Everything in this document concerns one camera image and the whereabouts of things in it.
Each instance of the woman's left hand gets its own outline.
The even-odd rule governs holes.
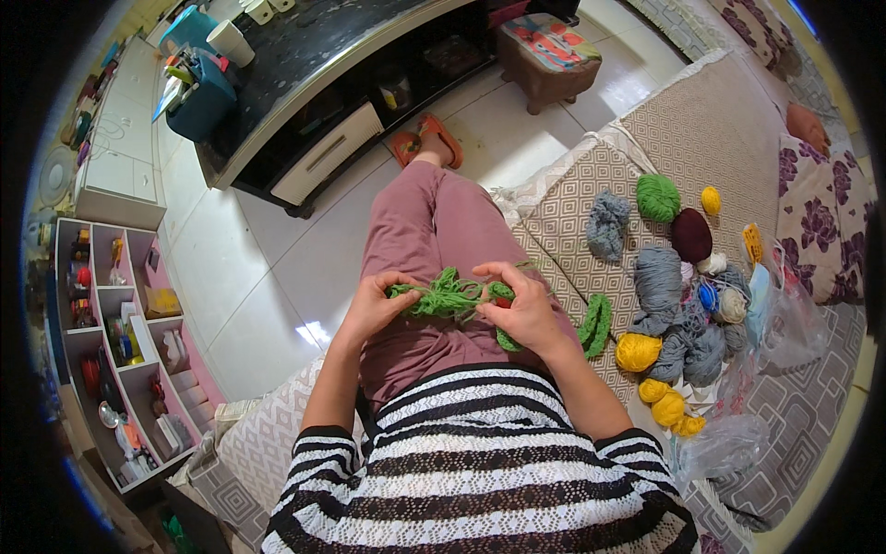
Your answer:
[[[356,347],[362,347],[364,342],[384,329],[397,314],[422,297],[419,291],[409,291],[395,298],[388,298],[385,290],[397,284],[420,286],[414,278],[399,271],[386,271],[364,277],[357,286],[357,293],[351,300],[351,307],[336,335],[343,335]]]

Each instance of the striped sweater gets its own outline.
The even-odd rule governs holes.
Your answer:
[[[363,466],[341,427],[301,433],[264,552],[697,550],[656,440],[576,432],[553,381],[525,368],[435,373],[376,423]]]

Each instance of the pink trousers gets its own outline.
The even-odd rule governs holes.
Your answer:
[[[413,161],[372,203],[361,278],[401,271],[427,284],[443,268],[478,278],[486,261],[528,259],[489,194],[478,184],[426,161]],[[537,271],[527,275],[549,285]],[[551,295],[557,322],[575,343],[569,317]],[[521,363],[546,370],[532,351],[510,353],[495,339],[495,327],[476,317],[465,325],[451,319],[397,316],[363,349],[361,384],[374,410],[416,380],[464,363]]]

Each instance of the orange pillow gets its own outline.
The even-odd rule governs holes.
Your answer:
[[[830,158],[830,138],[818,116],[800,104],[788,104],[788,132]]]

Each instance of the slipper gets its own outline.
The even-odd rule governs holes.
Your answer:
[[[452,169],[458,169],[462,166],[462,161],[464,160],[462,146],[458,144],[458,141],[455,140],[452,135],[449,134],[449,131],[443,126],[442,121],[437,119],[437,116],[433,113],[425,112],[418,116],[418,136],[421,136],[424,133],[437,133],[440,135],[443,144],[448,146],[449,150],[452,151],[452,163],[449,164],[449,167]]]
[[[417,134],[409,131],[401,131],[391,138],[391,150],[401,168],[406,167],[406,164],[415,158],[421,147],[421,139]]]

